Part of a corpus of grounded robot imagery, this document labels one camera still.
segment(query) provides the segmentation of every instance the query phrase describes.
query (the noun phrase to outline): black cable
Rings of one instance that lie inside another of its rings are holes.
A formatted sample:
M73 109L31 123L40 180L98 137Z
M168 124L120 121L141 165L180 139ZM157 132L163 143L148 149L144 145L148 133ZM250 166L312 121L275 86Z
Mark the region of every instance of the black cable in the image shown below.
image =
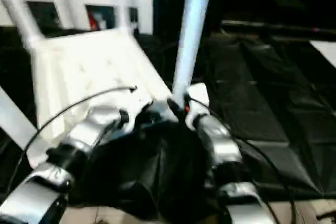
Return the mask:
M207 106L206 104L204 104L203 102L200 102L194 98L191 97L187 97L187 99L192 100L194 102L197 102L198 104L202 105L203 107L207 108L210 113L216 117L223 125L227 125L222 118L212 109L209 108L209 106ZM238 141L234 138L234 136L231 134L232 139L239 145ZM248 146L250 146L253 150L255 150L260 156L263 157L263 159L268 163L268 165L271 167L271 169L274 171L278 181L281 183L282 187L284 188L284 190L287 193L288 196L288 201L290 203L290 209L291 209L291 224L296 224L297 223L297 218L296 218L296 206L295 206L295 201L294 201L294 197L292 195L292 193L289 190L289 187L287 185L287 183L285 182L283 176L281 175L279 169L275 166L275 164L266 156L265 153L262 152L262 150L260 150L258 147L254 146L253 144L251 144L250 142L248 142L247 140L243 140L241 139L244 143L246 143ZM265 202L266 207L269 209L272 217L274 218L276 223L280 223L278 220L278 217L276 216L276 214L274 213L272 207L270 206L269 202Z
M58 112L56 115L54 115L53 117L51 117L47 122L45 122L41 128L39 128L36 133L30 138L30 140L28 141L26 147L22 150L22 153L21 153L21 156L14 168L14 171L13 171L13 174L11 176L11 179L9 180L9 183L8 183L8 187L7 187L7 197L8 195L11 193L12 191L12 185L13 185L13 182L14 182L14 179L16 177L16 174L18 172L18 169L20 167L20 164L22 163L22 160L25 156L25 154L27 153L28 149L31 147L31 145L34 143L34 141L36 140L37 136L41 133L41 131L47 127L51 122L53 122L57 117L59 117L60 115L62 115L63 113L67 112L68 110L70 110L71 108L83 103L83 102L86 102L88 100L91 100L95 97L98 97L102 94L106 94L106 93L110 93L110 92L114 92L114 91L121 91L121 90L131 90L131 91L134 91L136 89L136 87L118 87L118 88L112 88L112 89L107 89L107 90L104 90L104 91L101 91L101 92L98 92L96 94L93 94L93 95L90 95L78 102L75 102L73 104L71 104L70 106L67 106L65 109L61 110L60 112Z

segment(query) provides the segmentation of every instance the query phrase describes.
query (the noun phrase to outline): floor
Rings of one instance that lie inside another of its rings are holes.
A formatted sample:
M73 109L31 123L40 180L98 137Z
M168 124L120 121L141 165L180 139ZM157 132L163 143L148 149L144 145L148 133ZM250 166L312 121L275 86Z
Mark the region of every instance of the floor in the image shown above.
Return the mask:
M290 224L290 207L287 202L277 202L271 204L274 212L278 216L281 224ZM297 224L332 224L331 219L317 221L316 215L334 210L335 200L315 200L296 203ZM74 209L68 208L60 224L139 224L139 223L160 223L141 222L124 212L107 207L93 207ZM209 217L201 222L202 224L216 223L214 218Z

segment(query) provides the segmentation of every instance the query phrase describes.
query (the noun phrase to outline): black tarp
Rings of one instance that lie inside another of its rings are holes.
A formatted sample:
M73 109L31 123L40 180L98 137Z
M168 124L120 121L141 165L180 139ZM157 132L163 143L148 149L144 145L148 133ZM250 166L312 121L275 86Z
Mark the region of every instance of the black tarp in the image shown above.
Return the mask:
M171 85L177 44L160 45L141 36L139 43ZM2 76L3 69L9 69L22 80L28 78L28 73L18 70L15 57L19 51L2 51L1 58L10 66L1 67ZM308 42L223 37L204 40L198 54L194 82L206 83L211 107L234 136L265 152L284 175L295 199L336 197L336 70L323 56ZM28 55L22 61L30 65ZM2 87L10 81L0 80ZM20 90L22 85L7 85L6 91ZM14 101L26 99L26 107L21 105L21 109L29 108L31 97L13 96ZM2 140L0 148L5 143L8 141ZM19 152L12 142L10 148ZM246 165L266 199L286 200L268 164L243 142L242 148ZM17 158L8 153L8 148L0 152L1 191ZM185 216L185 222L192 222L215 210L206 201L204 155L197 136L182 125L138 127L133 135L95 152L71 203L118 207L145 219L157 218L159 209L166 220L174 222ZM26 163L21 176L28 170Z

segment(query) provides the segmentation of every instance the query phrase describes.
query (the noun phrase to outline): white pole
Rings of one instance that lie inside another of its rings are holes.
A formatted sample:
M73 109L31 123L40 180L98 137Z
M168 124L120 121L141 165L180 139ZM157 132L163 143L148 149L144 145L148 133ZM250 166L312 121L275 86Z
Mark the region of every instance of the white pole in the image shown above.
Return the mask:
M208 1L185 0L184 3L182 29L173 84L173 98L181 107L183 107L184 103L184 94L193 76Z
M24 45L31 44L43 38L28 6L23 0L4 0L13 23L17 25Z
M117 0L117 27L122 31L129 32L130 17L127 0Z
M21 149L24 149L29 139L36 133L36 129L1 87L0 110L0 127ZM42 138L36 139L27 152L32 167L36 167L44 160L48 147Z

